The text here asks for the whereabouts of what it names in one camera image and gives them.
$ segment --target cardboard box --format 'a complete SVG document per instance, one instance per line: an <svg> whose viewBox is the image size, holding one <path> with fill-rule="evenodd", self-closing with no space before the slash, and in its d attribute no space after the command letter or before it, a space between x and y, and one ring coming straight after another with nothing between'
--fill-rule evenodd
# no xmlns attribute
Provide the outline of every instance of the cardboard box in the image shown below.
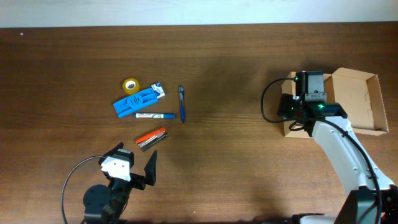
<svg viewBox="0 0 398 224"><path fill-rule="evenodd" d="M295 77L295 72L288 77ZM355 133L374 136L388 133L386 111L376 74L339 68L331 75L324 74L323 78L327 102L339 103L343 107ZM295 82L284 81L282 93L295 95ZM309 138L304 130L290 131L289 125L292 123L284 123L286 137Z"/></svg>

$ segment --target yellow tape roll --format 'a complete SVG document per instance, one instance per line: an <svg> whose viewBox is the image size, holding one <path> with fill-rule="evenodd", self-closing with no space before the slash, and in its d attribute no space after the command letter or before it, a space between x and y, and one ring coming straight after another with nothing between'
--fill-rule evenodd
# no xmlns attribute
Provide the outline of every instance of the yellow tape roll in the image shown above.
<svg viewBox="0 0 398 224"><path fill-rule="evenodd" d="M123 82L123 90L127 94L135 94L139 90L139 83L135 78L128 78Z"/></svg>

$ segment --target tape roll core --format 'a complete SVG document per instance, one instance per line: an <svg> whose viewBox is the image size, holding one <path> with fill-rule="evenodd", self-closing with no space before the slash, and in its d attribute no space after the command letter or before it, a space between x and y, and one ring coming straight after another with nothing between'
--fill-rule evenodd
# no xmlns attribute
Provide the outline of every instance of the tape roll core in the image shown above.
<svg viewBox="0 0 398 224"><path fill-rule="evenodd" d="M134 78L128 78L123 82L123 90L127 94L135 94L139 90L139 83Z"/></svg>

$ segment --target cable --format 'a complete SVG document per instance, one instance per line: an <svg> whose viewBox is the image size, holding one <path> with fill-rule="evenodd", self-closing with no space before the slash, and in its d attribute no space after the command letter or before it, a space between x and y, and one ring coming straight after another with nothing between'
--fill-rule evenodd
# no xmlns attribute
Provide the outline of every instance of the cable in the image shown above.
<svg viewBox="0 0 398 224"><path fill-rule="evenodd" d="M283 123L286 121L320 121L320 122L324 122L326 124L329 124L330 126L336 128L339 132L341 132L343 134L343 136L347 137L351 143L358 149L358 151L361 153L361 155L363 156L366 165L368 165L369 168L369 173L371 174L371 178L373 180L373 184L374 184L374 188L376 189L376 200L377 200L377 212L376 212L376 219L375 219L375 224L380 224L381 222L381 212L382 212L382 198L381 198L381 191L380 191L380 186L379 186L379 182L377 181L377 177L376 174L374 173L372 164L368 158L368 156L366 155L364 149L348 134L347 131L344 131L341 127L339 127L337 124L331 122L331 121L327 121L325 119L319 119L319 118L288 118L288 119L283 119L283 120L278 120L278 121L273 121L267 118L266 114L264 113L264 95L266 94L266 91L268 90L268 88L274 84L277 81L282 81L282 80L292 80L294 81L294 78L279 78L277 80L274 80L273 82L271 82L270 84L267 85L267 87L264 89L264 91L262 92L262 96L261 96L261 113L262 113L262 117L270 122L270 123Z"/></svg>
<svg viewBox="0 0 398 224"><path fill-rule="evenodd" d="M64 211L64 209L63 209L63 195L64 195L64 193L65 193L65 187L67 186L68 180L69 180L70 176L73 174L73 172L74 172L78 167L80 167L81 165L83 165L83 164L84 164L85 162L87 162L87 161L90 161L90 160L92 160L92 159L97 159L97 158L105 158L105 157L104 157L104 156L91 156L91 157L89 157L89 158L87 158L87 159L85 159L85 160L79 162L79 164L77 164L77 165L75 166L75 168L73 168L72 171L70 171L70 173L69 173L67 179L65 180L65 183L63 184L62 193L61 193L61 212L62 212L63 222L64 222L65 224L68 224L68 222L67 222L67 218L66 218L66 216L65 216L65 211Z"/></svg>

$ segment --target blue marker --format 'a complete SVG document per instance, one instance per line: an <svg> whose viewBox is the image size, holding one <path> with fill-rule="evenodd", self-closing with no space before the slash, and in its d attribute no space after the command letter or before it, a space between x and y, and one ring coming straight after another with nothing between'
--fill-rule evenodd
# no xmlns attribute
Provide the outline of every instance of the blue marker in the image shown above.
<svg viewBox="0 0 398 224"><path fill-rule="evenodd" d="M175 114L170 113L136 113L135 118L160 118L160 119L174 119Z"/></svg>
<svg viewBox="0 0 398 224"><path fill-rule="evenodd" d="M185 122L184 89L182 88L181 85L179 86L178 91L180 92L181 121L184 123Z"/></svg>

